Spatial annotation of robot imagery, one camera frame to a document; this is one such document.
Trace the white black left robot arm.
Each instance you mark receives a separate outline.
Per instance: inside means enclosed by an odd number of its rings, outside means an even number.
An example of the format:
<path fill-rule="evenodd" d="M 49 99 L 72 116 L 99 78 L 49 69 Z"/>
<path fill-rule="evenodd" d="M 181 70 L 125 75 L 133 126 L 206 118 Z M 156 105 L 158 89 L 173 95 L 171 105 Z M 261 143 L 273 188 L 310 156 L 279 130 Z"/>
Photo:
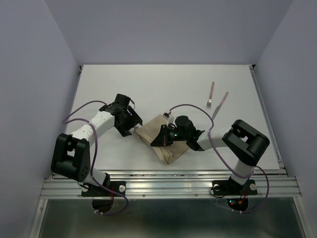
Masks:
<path fill-rule="evenodd" d="M 90 148 L 98 148 L 98 138 L 113 127 L 123 136 L 129 136 L 130 130 L 143 124 L 142 119 L 130 106 L 112 103 L 102 106 L 91 119 L 79 119 L 85 124 L 76 131 L 60 134 L 55 143 L 51 171 L 55 174 L 93 185 L 98 195 L 110 191 L 110 178 L 107 173 L 93 168 Z"/>

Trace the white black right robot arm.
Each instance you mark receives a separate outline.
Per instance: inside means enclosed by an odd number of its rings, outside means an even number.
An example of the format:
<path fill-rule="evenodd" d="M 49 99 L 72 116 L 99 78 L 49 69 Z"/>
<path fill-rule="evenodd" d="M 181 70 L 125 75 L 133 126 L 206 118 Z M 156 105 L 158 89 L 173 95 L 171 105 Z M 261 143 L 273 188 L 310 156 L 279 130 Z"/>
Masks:
<path fill-rule="evenodd" d="M 236 120 L 229 131 L 221 130 L 212 135 L 207 131 L 196 129 L 186 116 L 178 117 L 175 125 L 163 124 L 150 145 L 167 147 L 175 141 L 185 141 L 194 151 L 215 150 L 218 147 L 229 148 L 238 158 L 228 181 L 228 188 L 233 193 L 240 193 L 245 189 L 246 181 L 270 145 L 270 140 L 264 134 L 241 119 Z"/>

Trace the beige cloth napkin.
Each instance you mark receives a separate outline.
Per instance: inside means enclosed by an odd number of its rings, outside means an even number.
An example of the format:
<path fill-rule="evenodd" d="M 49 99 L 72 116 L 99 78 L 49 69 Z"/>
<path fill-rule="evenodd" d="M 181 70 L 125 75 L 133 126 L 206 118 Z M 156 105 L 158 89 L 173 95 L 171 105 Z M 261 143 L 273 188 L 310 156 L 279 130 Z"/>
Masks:
<path fill-rule="evenodd" d="M 166 164 L 172 164 L 190 148 L 185 141 L 176 141 L 167 147 L 151 147 L 150 143 L 158 136 L 160 126 L 166 124 L 167 120 L 161 115 L 157 115 L 142 127 L 134 127 L 136 135 L 150 148 L 157 157 Z"/>

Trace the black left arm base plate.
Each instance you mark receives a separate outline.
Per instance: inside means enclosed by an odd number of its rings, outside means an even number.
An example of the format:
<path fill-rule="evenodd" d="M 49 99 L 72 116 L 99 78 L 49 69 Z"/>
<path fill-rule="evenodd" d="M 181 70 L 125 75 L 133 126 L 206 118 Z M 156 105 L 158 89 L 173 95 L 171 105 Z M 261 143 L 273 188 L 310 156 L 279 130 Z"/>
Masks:
<path fill-rule="evenodd" d="M 120 197 L 125 196 L 126 181 L 111 181 L 109 190 L 112 192 L 89 183 L 79 184 L 79 186 L 82 188 L 82 197 Z"/>

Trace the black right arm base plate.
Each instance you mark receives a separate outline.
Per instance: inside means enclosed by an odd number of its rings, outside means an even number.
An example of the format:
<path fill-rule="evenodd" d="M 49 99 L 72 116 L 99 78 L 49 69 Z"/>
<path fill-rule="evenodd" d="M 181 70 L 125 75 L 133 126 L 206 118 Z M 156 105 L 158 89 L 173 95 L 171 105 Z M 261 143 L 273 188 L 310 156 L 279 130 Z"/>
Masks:
<path fill-rule="evenodd" d="M 212 191 L 215 196 L 240 196 L 257 195 L 257 186 L 253 179 L 246 181 L 244 185 L 240 185 L 232 179 L 214 180 L 212 181 Z"/>

